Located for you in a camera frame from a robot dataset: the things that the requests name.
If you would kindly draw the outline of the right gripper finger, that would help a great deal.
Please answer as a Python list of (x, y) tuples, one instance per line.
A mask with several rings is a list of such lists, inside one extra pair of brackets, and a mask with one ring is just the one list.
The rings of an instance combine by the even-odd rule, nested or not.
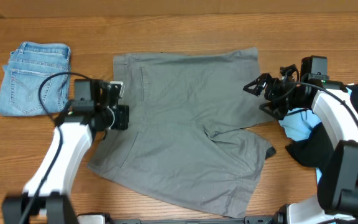
[(269, 73), (263, 73), (254, 81), (251, 81), (250, 83), (246, 84), (243, 87), (243, 90), (252, 95), (260, 96), (261, 93), (266, 89), (268, 84), (270, 84), (271, 82), (272, 76)]
[(270, 115), (274, 119), (283, 120), (288, 113), (288, 109), (284, 106), (275, 105), (272, 102), (263, 103), (259, 106), (259, 110)]

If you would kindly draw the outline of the grey shorts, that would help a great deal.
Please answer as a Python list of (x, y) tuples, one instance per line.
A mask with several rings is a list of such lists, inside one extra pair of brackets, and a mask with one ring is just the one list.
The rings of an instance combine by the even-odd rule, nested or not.
[(249, 130), (271, 121), (264, 99), (244, 91), (260, 74), (257, 49), (123, 54), (113, 71), (129, 127), (109, 131), (88, 168), (167, 203), (243, 217), (272, 148)]

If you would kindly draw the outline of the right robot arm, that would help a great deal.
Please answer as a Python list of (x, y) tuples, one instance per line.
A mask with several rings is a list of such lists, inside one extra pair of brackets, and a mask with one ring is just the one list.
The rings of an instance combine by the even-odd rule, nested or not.
[(281, 77), (263, 73), (244, 86), (264, 95), (260, 110), (282, 120), (291, 109), (311, 110), (322, 122), (334, 152), (323, 172), (317, 194), (282, 206), (271, 223), (358, 223), (358, 113), (346, 86), (328, 76), (328, 60), (309, 56), (280, 68)]

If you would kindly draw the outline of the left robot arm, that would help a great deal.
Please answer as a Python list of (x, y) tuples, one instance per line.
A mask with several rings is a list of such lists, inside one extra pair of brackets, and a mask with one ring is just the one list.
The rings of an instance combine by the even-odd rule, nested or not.
[(28, 223), (44, 214), (48, 223), (78, 223), (69, 195), (80, 162), (98, 132), (126, 130), (129, 107), (120, 105), (124, 84), (77, 79), (75, 94), (56, 117), (52, 143), (21, 195), (8, 195), (2, 203), (5, 223)]

